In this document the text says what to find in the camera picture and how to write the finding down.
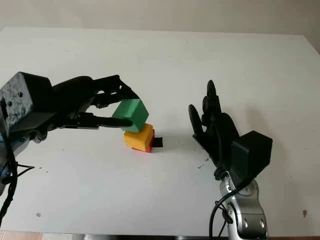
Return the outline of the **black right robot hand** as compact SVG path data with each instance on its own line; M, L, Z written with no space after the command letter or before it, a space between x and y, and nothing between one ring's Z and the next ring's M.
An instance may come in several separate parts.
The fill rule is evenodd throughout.
M193 138L208 153L216 172L228 171L231 167L231 145L239 138L232 118L222 112L219 96L212 80L207 83L206 95L202 100L202 115L195 106L188 106Z

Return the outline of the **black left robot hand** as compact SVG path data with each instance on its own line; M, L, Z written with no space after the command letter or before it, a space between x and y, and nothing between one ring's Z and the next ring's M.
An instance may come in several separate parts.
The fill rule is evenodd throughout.
M100 79L79 76L52 87L56 113L46 123L47 131L55 129L126 128L133 126L128 119L100 117L87 112L90 106L98 109L123 100L138 99L138 95L119 75Z

